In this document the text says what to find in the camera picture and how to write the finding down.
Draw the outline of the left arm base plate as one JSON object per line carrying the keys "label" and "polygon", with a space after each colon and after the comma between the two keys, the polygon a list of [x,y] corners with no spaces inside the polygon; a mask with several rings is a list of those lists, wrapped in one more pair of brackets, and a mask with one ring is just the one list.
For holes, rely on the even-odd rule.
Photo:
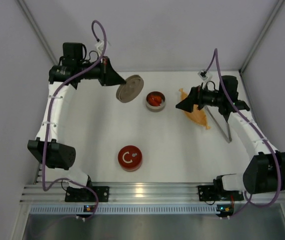
{"label": "left arm base plate", "polygon": [[[96,193],[99,202],[109,201],[109,186],[93,186],[92,190]],[[67,187],[64,201],[67,203],[95,202],[96,197],[88,189]]]}

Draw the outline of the red sausage piece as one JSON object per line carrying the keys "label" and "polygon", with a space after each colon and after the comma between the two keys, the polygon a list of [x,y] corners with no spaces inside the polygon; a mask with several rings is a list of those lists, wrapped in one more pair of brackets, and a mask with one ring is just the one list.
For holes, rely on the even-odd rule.
{"label": "red sausage piece", "polygon": [[153,107],[159,107],[160,104],[153,97],[148,98],[147,102]]}

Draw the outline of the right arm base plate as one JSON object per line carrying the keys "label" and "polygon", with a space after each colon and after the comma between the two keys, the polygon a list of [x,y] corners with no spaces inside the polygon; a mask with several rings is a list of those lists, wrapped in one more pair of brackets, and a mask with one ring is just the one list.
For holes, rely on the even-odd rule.
{"label": "right arm base plate", "polygon": [[218,201],[243,201],[244,195],[241,191],[218,189],[214,185],[198,185],[198,197],[201,202]]}

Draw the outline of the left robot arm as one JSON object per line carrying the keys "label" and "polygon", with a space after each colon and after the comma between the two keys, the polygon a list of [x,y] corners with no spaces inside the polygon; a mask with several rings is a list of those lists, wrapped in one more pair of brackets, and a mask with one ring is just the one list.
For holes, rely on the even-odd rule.
{"label": "left robot arm", "polygon": [[76,149],[67,145],[67,116],[71,100],[81,80],[98,80],[103,86],[124,85],[125,80],[113,69],[104,55],[109,42],[96,43],[98,58],[86,59],[87,49],[82,43],[65,42],[59,63],[49,71],[48,99],[40,129],[27,148],[44,170],[59,170],[58,181],[68,182],[72,189],[91,186],[90,177],[75,167]]}

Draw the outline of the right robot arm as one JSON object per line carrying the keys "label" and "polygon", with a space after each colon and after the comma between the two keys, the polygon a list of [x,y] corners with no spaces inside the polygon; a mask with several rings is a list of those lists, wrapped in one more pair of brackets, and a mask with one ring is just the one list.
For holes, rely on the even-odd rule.
{"label": "right robot arm", "polygon": [[193,120],[205,122],[203,108],[217,107],[246,149],[249,164],[243,173],[220,175],[214,184],[224,192],[246,191],[251,195],[285,190],[285,152],[273,146],[259,129],[247,103],[239,100],[238,80],[224,75],[218,88],[210,90],[204,82],[189,93],[180,89],[181,101],[175,106]]}

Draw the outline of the brown round lid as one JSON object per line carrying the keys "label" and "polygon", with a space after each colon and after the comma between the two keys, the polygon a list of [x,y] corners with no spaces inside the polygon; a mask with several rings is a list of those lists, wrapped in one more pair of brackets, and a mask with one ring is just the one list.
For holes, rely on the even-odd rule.
{"label": "brown round lid", "polygon": [[122,84],[116,91],[116,99],[121,103],[133,101],[143,90],[144,80],[138,75],[131,75],[125,79],[126,84]]}

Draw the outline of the red octopus sausage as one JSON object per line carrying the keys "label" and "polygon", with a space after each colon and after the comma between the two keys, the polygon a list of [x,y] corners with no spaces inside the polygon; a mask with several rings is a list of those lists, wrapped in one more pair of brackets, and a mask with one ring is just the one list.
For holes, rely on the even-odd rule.
{"label": "red octopus sausage", "polygon": [[159,104],[162,102],[162,97],[158,94],[151,93],[149,97]]}

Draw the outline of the red-banded steel container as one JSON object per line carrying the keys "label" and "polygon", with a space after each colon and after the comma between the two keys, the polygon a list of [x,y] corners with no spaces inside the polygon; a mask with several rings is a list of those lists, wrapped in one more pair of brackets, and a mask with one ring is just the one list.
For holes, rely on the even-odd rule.
{"label": "red-banded steel container", "polygon": [[133,166],[129,166],[128,164],[121,164],[120,167],[127,172],[134,172],[137,171],[142,165],[142,162],[140,162],[139,164],[135,164]]}

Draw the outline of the brown-banded steel container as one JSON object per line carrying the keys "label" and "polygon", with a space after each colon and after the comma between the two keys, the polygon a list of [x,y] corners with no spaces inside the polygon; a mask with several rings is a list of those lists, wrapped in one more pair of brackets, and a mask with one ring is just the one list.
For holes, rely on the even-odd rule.
{"label": "brown-banded steel container", "polygon": [[162,92],[151,91],[146,95],[145,105],[151,112],[160,112],[166,106],[166,97]]}

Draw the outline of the metal tongs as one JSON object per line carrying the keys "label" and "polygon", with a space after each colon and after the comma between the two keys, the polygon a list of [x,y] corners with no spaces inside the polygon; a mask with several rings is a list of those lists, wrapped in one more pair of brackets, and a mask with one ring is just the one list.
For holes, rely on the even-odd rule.
{"label": "metal tongs", "polygon": [[230,125],[226,122],[225,118],[219,113],[218,108],[213,106],[205,106],[204,109],[209,114],[226,142],[231,143],[233,139]]}

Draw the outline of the red round lid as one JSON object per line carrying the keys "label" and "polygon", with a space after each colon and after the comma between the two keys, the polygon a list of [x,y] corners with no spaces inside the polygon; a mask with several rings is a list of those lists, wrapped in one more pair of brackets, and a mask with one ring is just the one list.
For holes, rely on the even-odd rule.
{"label": "red round lid", "polygon": [[124,146],[117,155],[119,165],[134,166],[143,162],[143,155],[141,150],[134,145]]}

